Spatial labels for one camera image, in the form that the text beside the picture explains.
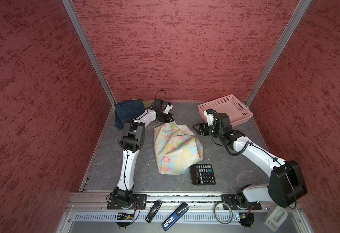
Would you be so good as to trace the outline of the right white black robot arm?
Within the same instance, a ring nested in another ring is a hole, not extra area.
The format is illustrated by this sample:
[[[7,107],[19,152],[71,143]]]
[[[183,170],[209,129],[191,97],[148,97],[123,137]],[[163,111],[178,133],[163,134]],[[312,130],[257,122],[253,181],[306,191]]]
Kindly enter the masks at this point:
[[[245,156],[269,177],[268,184],[248,184],[240,188],[232,203],[240,209],[247,209],[258,202],[274,202],[282,208],[296,208],[297,201],[308,192],[300,165],[273,155],[241,131],[233,129],[226,113],[208,109],[204,114],[207,122],[192,126],[198,135],[219,139],[219,145],[229,155]]]

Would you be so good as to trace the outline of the small circuit board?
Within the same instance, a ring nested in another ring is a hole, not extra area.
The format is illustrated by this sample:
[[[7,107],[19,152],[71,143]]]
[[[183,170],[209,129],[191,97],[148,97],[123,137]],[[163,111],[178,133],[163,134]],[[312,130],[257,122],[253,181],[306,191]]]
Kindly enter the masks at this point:
[[[135,214],[134,213],[121,213],[119,212],[117,214],[117,220],[128,220],[128,221],[133,221],[135,219]]]
[[[243,227],[251,228],[254,223],[254,213],[246,213],[240,215],[240,224]]]

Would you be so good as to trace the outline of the right small circuit board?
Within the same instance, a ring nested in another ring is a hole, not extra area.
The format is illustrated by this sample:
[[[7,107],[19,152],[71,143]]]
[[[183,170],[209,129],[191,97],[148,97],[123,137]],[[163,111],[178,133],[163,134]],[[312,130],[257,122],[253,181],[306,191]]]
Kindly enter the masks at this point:
[[[240,224],[243,227],[251,228],[254,223],[254,213],[246,213],[240,215]]]

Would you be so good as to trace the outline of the blue denim skirt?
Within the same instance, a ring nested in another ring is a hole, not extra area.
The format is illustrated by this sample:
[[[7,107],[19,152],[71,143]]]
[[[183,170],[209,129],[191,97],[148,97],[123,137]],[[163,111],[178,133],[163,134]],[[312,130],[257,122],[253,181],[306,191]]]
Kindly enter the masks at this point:
[[[145,111],[142,100],[128,100],[115,104],[115,127],[122,130],[124,123],[135,119]]]

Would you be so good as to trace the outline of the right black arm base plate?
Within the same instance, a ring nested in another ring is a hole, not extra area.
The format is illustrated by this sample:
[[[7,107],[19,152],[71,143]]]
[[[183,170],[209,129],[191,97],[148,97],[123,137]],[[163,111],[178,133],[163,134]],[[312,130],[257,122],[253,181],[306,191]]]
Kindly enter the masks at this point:
[[[261,210],[259,202],[251,203],[242,194],[221,195],[222,202],[226,203],[232,210]]]

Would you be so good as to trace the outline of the grey plastic dispenser box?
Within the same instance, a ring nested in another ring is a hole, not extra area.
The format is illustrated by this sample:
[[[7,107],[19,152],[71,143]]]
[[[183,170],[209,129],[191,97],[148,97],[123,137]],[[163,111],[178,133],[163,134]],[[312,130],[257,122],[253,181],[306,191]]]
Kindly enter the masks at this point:
[[[288,212],[277,205],[272,205],[263,220],[263,224],[271,231],[276,232],[288,217]]]

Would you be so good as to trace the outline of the left small circuit board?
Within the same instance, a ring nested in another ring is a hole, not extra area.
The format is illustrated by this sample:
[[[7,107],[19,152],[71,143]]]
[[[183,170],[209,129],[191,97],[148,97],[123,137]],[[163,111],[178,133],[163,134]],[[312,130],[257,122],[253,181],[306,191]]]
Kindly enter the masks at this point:
[[[128,221],[133,221],[135,219],[135,214],[134,213],[121,213],[119,212],[117,214],[117,220],[128,220]]]

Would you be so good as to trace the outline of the black desk calculator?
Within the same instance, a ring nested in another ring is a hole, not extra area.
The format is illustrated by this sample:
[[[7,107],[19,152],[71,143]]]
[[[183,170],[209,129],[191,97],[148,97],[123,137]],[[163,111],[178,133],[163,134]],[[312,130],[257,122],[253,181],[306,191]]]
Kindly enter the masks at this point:
[[[210,164],[195,164],[190,166],[190,175],[193,185],[215,185],[214,169]]]

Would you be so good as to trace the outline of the olive green skirt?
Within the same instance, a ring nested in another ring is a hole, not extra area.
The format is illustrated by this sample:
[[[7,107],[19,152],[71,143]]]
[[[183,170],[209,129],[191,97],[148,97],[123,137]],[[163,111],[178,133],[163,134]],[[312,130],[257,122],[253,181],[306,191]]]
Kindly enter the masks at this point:
[[[144,101],[144,100],[141,100],[141,99],[133,99],[133,101],[141,101],[145,109],[151,108],[152,105],[153,105],[153,102]]]

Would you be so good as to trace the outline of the blue black stapler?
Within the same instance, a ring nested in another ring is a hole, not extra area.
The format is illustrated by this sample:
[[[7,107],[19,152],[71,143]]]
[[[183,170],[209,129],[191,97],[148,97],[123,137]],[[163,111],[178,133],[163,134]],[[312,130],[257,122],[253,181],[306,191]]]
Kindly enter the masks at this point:
[[[175,211],[173,211],[166,220],[161,224],[163,230],[168,231],[186,212],[188,211],[188,204],[180,204]]]

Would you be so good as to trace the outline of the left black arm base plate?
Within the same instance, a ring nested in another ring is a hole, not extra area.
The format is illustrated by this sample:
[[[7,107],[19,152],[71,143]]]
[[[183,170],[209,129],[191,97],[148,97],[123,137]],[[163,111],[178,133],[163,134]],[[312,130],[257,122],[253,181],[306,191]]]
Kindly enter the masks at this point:
[[[134,210],[134,209],[145,209],[147,202],[146,194],[133,194],[129,196],[127,200],[121,200],[116,198],[115,195],[111,194],[107,199],[108,210]]]

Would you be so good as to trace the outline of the pastel patterned cloth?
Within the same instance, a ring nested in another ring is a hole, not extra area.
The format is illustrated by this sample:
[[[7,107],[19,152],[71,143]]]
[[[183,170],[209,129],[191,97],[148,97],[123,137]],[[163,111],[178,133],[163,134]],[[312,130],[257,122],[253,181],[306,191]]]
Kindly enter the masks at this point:
[[[154,128],[153,132],[159,173],[181,175],[203,160],[203,145],[186,125],[169,122]]]

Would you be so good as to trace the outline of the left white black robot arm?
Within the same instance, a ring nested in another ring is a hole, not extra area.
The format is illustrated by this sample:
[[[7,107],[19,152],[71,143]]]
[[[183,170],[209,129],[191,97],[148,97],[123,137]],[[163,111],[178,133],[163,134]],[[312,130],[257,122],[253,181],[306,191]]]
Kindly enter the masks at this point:
[[[134,204],[134,172],[138,155],[145,142],[145,129],[154,121],[172,122],[172,113],[168,110],[145,110],[137,118],[127,120],[124,124],[119,144],[123,149],[123,164],[117,187],[113,190],[113,200],[123,209]]]

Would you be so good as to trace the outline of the pink plastic basket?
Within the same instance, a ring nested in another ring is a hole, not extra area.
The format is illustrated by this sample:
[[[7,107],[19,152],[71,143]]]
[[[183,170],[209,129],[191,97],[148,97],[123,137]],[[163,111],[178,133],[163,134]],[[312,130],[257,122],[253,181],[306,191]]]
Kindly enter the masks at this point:
[[[213,109],[218,113],[226,113],[230,118],[232,127],[246,123],[253,117],[253,113],[234,95],[228,95],[198,105],[199,114],[204,122],[207,122],[205,111],[208,109]]]

